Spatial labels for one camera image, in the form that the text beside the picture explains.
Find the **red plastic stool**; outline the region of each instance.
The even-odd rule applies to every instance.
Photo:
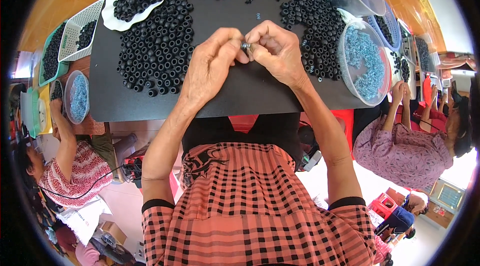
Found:
[[[387,219],[399,205],[386,193],[382,193],[371,202],[370,206],[375,213]]]

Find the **floral shirt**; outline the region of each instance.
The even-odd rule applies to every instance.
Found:
[[[107,162],[93,150],[87,141],[78,141],[77,152],[71,167],[70,181],[65,178],[60,170],[57,159],[53,158],[47,164],[47,168],[43,172],[38,185],[67,197],[79,197],[93,186],[85,196],[78,199],[66,198],[44,190],[45,194],[57,205],[65,208],[81,208],[98,195],[103,188],[110,185],[113,180],[111,173],[95,182],[110,171],[111,169]]]
[[[453,166],[442,131],[409,131],[405,125],[383,130],[386,115],[372,121],[357,137],[352,155],[357,163],[402,187],[421,189]]]
[[[365,201],[318,208],[271,144],[217,143],[190,150],[176,205],[142,208],[152,265],[372,265],[374,228]]]

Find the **white wall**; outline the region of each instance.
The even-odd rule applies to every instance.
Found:
[[[448,51],[473,53],[473,45],[463,16],[455,0],[429,0]]]
[[[426,265],[447,233],[445,228],[440,227],[424,215],[417,217],[414,227],[417,230],[415,237],[401,240],[393,249],[393,265]]]

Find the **white plastic basket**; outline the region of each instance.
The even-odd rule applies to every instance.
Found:
[[[100,17],[100,12],[102,11],[103,2],[105,0],[99,0],[84,8],[80,12],[76,13],[75,16],[71,17],[67,24],[65,25],[65,30],[61,37],[60,50],[58,51],[58,61],[76,61],[83,57],[87,57],[92,53],[92,44],[93,38],[95,37],[95,31],[97,25],[99,24],[98,20]],[[80,38],[80,32],[83,27],[91,21],[97,21],[95,29],[93,30],[92,40],[90,44],[78,49],[78,45],[75,43]]]

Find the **white plate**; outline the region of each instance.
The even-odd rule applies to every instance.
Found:
[[[131,28],[134,23],[144,21],[150,14],[150,12],[152,12],[153,9],[161,5],[164,0],[151,4],[141,14],[135,14],[135,16],[130,22],[125,22],[113,16],[113,10],[115,9],[115,7],[113,6],[114,1],[116,0],[105,0],[105,7],[102,10],[103,24],[107,29],[123,32]]]

